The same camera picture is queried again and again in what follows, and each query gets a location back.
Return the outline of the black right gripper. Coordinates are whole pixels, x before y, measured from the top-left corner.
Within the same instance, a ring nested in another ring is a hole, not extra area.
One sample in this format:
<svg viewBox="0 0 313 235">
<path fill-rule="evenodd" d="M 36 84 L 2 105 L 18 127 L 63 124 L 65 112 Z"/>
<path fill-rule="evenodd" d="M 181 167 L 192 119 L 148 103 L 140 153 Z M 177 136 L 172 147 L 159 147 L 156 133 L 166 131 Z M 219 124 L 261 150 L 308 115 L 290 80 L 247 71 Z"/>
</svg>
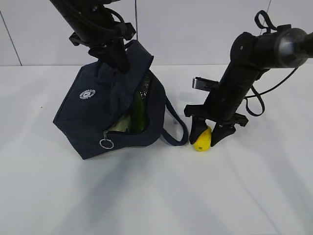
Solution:
<svg viewBox="0 0 313 235">
<path fill-rule="evenodd" d="M 192 117 L 192 126 L 189 141 L 194 144 L 199 136 L 208 129 L 206 119 L 216 123 L 211 136 L 211 147 L 219 141 L 235 133 L 235 124 L 246 126 L 248 119 L 246 116 L 237 113 L 240 105 L 235 98 L 230 99 L 223 93 L 220 83 L 217 88 L 208 92 L 204 104 L 190 105 L 184 108 L 186 117 Z"/>
</svg>

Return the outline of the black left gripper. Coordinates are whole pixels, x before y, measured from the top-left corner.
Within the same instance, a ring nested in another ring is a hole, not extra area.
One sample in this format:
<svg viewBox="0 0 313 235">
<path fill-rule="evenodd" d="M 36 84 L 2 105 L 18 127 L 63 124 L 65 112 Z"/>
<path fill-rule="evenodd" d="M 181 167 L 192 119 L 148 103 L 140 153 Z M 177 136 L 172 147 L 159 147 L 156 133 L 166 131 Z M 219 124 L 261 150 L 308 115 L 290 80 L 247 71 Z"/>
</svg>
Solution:
<svg viewBox="0 0 313 235">
<path fill-rule="evenodd" d="M 131 40 L 136 30 L 131 23 L 114 22 L 111 28 L 97 30 L 80 21 L 69 21 L 74 30 L 69 40 L 74 46 L 89 47 L 89 55 L 122 73 L 130 69 L 124 40 Z"/>
</svg>

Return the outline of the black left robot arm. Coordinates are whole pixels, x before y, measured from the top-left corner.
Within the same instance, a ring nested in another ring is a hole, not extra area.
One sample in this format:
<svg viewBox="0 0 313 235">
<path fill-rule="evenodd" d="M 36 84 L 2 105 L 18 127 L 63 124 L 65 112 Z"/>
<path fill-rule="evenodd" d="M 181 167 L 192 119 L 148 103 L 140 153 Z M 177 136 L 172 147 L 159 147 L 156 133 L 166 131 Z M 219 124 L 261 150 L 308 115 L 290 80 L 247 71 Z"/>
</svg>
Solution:
<svg viewBox="0 0 313 235">
<path fill-rule="evenodd" d="M 131 22 L 107 8 L 112 0 L 52 0 L 73 33 L 69 40 L 74 46 L 89 48 L 88 54 L 110 67 L 127 73 L 131 67 L 127 46 L 136 34 Z"/>
</svg>

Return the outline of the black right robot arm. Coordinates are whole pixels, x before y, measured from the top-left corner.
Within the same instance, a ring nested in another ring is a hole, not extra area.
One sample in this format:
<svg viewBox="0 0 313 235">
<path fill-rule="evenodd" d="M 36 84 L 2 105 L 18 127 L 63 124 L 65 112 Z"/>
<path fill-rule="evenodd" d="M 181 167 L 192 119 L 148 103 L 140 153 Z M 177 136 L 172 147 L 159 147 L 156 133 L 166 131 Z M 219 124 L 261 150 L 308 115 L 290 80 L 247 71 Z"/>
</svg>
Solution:
<svg viewBox="0 0 313 235">
<path fill-rule="evenodd" d="M 204 104 L 186 105 L 184 114 L 192 117 L 189 137 L 194 144 L 207 129 L 206 121 L 215 122 L 211 146 L 235 133 L 235 125 L 246 126 L 246 116 L 237 109 L 249 90 L 259 98 L 253 83 L 270 69 L 297 69 L 313 56 L 313 35 L 291 25 L 280 25 L 276 32 L 254 36 L 243 32 L 234 41 L 230 63 L 220 81 L 195 77 L 192 87 L 208 92 Z"/>
</svg>

